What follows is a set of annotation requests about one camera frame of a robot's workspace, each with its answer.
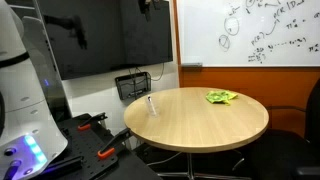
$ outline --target whiteboard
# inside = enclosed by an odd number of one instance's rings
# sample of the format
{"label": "whiteboard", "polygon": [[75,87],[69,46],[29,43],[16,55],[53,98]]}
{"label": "whiteboard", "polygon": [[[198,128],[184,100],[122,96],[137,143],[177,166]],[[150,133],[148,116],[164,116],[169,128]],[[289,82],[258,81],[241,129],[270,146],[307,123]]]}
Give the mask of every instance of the whiteboard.
{"label": "whiteboard", "polygon": [[179,0],[181,64],[320,66],[319,0]]}

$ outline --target dark floor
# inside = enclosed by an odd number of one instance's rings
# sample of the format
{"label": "dark floor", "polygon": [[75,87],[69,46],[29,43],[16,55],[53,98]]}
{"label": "dark floor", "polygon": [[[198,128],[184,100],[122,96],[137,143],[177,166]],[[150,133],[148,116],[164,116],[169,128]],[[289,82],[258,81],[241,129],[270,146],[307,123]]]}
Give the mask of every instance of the dark floor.
{"label": "dark floor", "polygon": [[[177,152],[166,151],[143,144],[135,149],[137,156],[146,164],[166,160]],[[246,167],[245,162],[242,163],[235,171],[233,166],[241,159],[241,154],[236,151],[225,151],[209,154],[193,154],[193,168],[196,173],[207,173],[224,176],[241,176],[251,177],[250,170]],[[150,165],[155,172],[186,172],[187,171],[187,155],[179,154],[177,157],[168,162],[156,165]],[[163,178],[165,180],[180,178]]]}

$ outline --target green cloth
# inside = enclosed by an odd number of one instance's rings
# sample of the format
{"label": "green cloth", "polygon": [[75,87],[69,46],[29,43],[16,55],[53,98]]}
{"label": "green cloth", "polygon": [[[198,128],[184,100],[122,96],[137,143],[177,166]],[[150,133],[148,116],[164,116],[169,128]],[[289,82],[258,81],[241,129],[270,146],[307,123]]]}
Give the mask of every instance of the green cloth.
{"label": "green cloth", "polygon": [[237,97],[237,94],[234,94],[229,91],[210,91],[206,95],[206,99],[211,102],[222,102],[225,103],[226,105],[230,105],[229,100]]}

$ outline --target round table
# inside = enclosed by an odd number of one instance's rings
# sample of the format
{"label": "round table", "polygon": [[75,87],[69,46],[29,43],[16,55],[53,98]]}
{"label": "round table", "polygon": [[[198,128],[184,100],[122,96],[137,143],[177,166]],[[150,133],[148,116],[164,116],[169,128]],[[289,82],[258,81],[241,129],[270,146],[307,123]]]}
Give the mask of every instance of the round table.
{"label": "round table", "polygon": [[231,150],[259,138],[269,121],[264,106],[237,92],[233,92],[238,96],[230,100],[230,105],[210,103],[208,92],[219,90],[196,87],[152,93],[157,115],[150,113],[144,96],[127,107],[125,124],[146,143],[188,153],[190,160],[191,153]]}

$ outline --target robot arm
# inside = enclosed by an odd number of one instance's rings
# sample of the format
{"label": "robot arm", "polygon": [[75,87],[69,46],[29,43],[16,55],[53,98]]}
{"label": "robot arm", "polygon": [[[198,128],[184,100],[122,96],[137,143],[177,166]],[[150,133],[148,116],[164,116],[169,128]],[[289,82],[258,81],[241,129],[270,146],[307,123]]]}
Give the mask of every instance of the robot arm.
{"label": "robot arm", "polygon": [[22,23],[4,0],[0,24],[0,179],[29,179],[66,148],[67,140],[50,114],[22,43]]}

